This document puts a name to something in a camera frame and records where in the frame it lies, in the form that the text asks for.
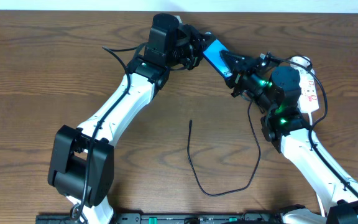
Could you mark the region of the blue Galaxy smartphone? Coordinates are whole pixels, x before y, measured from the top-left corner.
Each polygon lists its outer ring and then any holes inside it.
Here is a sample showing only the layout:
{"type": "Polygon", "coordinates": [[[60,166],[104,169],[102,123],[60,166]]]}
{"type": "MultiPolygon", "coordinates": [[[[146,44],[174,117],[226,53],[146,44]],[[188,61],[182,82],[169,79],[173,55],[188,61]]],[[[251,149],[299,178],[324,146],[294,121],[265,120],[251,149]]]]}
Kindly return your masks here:
{"type": "Polygon", "coordinates": [[[221,56],[222,51],[227,51],[227,48],[218,39],[210,40],[206,50],[203,52],[203,56],[215,71],[222,76],[228,88],[232,89],[234,88],[234,76],[221,56]]]}

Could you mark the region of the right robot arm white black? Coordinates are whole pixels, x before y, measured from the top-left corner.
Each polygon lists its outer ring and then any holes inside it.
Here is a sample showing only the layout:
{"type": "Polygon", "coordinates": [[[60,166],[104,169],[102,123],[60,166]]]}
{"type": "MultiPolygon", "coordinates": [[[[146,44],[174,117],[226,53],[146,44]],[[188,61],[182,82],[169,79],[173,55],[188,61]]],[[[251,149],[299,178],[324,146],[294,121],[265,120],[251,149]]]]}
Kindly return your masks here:
{"type": "Polygon", "coordinates": [[[304,115],[319,106],[311,60],[302,55],[259,58],[219,50],[210,60],[232,96],[246,94],[265,112],[260,120],[266,141],[291,161],[311,185],[322,208],[317,215],[294,206],[280,212],[282,223],[358,223],[358,182],[324,148],[314,131],[321,118],[304,115]]]}

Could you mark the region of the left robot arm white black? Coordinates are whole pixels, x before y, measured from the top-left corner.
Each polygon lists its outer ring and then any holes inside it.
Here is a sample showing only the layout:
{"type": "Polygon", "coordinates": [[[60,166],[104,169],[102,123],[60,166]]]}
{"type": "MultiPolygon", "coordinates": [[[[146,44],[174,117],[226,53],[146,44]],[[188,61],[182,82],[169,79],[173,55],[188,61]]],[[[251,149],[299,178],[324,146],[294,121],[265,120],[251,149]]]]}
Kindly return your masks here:
{"type": "Polygon", "coordinates": [[[171,71],[192,70],[200,64],[211,38],[178,16],[155,15],[148,41],[132,48],[134,56],[122,64],[124,76],[117,90],[76,128],[64,125],[57,131],[48,184],[73,203],[70,221],[111,221],[107,194],[114,180],[114,148],[119,138],[164,87],[171,71]]]}

